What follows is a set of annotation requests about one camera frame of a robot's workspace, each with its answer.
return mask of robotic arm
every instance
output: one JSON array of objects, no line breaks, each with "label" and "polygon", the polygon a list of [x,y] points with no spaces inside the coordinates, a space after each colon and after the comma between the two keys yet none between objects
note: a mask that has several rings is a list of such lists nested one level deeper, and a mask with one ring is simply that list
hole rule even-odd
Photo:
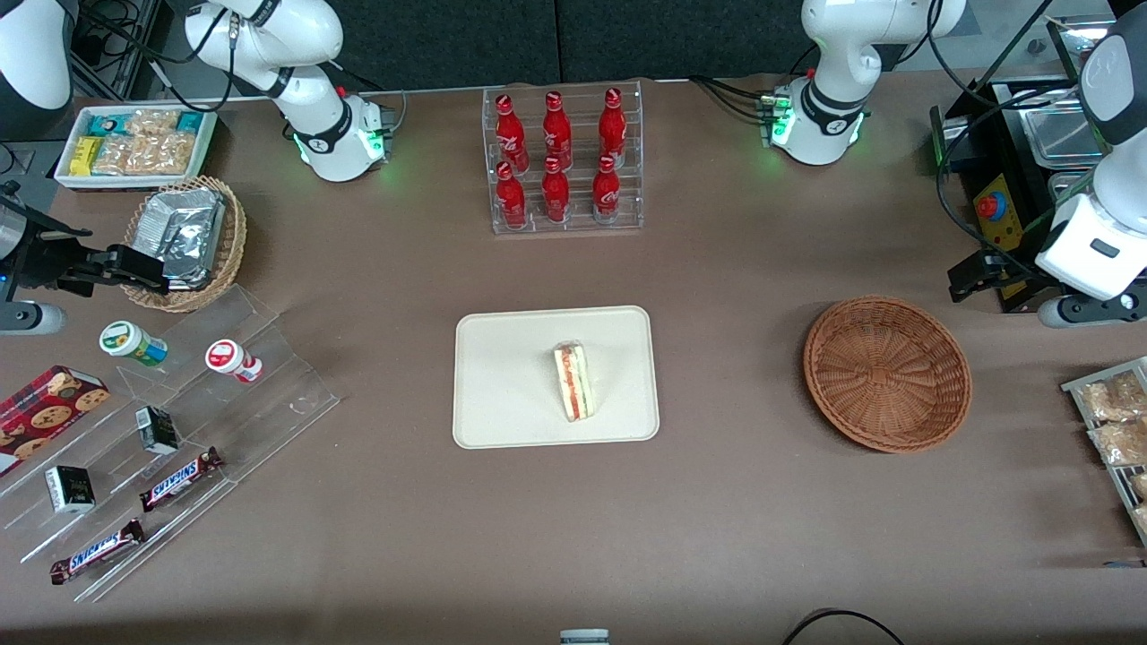
[{"label": "robotic arm", "polygon": [[[229,15],[217,21],[220,13]],[[206,2],[188,11],[184,29],[193,46],[206,38],[203,62],[275,102],[295,129],[303,161],[319,177],[346,181],[385,158],[379,106],[343,98],[318,67],[343,46],[342,24],[323,0]]]},{"label": "robotic arm", "polygon": [[[880,54],[873,45],[910,45],[928,30],[927,0],[804,0],[801,23],[820,47],[812,79],[778,87],[777,123],[770,143],[798,162],[826,165],[856,141],[861,110],[880,78]],[[946,0],[933,34],[952,31],[966,0]]]}]

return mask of snickers bar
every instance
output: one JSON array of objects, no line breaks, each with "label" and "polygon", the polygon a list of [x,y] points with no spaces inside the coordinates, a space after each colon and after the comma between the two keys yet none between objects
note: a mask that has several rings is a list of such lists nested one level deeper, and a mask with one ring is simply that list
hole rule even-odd
[{"label": "snickers bar", "polygon": [[127,522],[127,526],[96,542],[79,553],[52,565],[52,584],[63,584],[79,575],[87,567],[107,560],[112,553],[123,549],[147,542],[143,527],[139,520]]},{"label": "snickers bar", "polygon": [[190,464],[175,471],[171,474],[171,476],[157,483],[151,490],[141,492],[140,502],[143,503],[143,512],[149,513],[155,511],[157,506],[164,504],[169,499],[173,499],[180,492],[186,490],[187,487],[195,483],[196,480],[211,471],[214,471],[219,466],[223,466],[223,458],[219,457],[218,452],[216,452],[214,446],[211,446],[206,452],[196,457],[195,461],[192,461]]}]

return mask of small black box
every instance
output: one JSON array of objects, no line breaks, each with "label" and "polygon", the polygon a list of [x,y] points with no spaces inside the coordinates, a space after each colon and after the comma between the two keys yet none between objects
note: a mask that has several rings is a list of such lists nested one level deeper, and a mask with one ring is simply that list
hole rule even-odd
[{"label": "small black box", "polygon": [[171,454],[179,450],[179,436],[171,415],[158,407],[140,407],[135,411],[135,427],[140,432],[143,450],[156,454]]},{"label": "small black box", "polygon": [[83,513],[95,508],[95,492],[87,471],[75,466],[56,466],[44,472],[48,497],[56,513]]}]

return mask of coca-cola bottle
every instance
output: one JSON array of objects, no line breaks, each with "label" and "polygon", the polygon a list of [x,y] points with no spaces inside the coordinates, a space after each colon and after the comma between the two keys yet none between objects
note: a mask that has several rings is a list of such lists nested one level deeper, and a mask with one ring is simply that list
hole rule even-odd
[{"label": "coca-cola bottle", "polygon": [[606,110],[598,122],[601,154],[614,157],[614,168],[625,165],[625,112],[622,111],[622,91],[606,90]]},{"label": "coca-cola bottle", "polygon": [[569,170],[574,165],[574,130],[557,92],[546,92],[546,118],[541,121],[541,131],[546,134],[546,154],[556,156],[562,162],[562,170]]},{"label": "coca-cola bottle", "polygon": [[502,158],[509,162],[516,174],[522,174],[530,170],[530,153],[525,151],[522,119],[514,114],[514,101],[506,94],[494,99],[494,108],[498,110],[498,147],[502,150]]},{"label": "coca-cola bottle", "polygon": [[502,220],[506,226],[513,230],[525,228],[525,191],[522,184],[514,177],[514,171],[509,163],[498,162],[498,208],[501,210]]},{"label": "coca-cola bottle", "polygon": [[614,157],[601,155],[598,160],[598,176],[593,178],[593,218],[598,224],[617,220],[617,196],[622,182],[614,172]]},{"label": "coca-cola bottle", "polygon": [[562,162],[555,155],[546,157],[546,176],[541,178],[541,194],[546,199],[546,217],[555,224],[565,222],[570,207],[570,182],[562,172]]}]

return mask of cookie box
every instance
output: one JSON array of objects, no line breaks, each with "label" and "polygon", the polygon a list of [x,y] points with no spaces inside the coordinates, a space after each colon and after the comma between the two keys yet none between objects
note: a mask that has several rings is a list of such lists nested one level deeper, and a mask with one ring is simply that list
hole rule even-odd
[{"label": "cookie box", "polygon": [[56,365],[0,402],[0,476],[110,396],[100,379]]}]

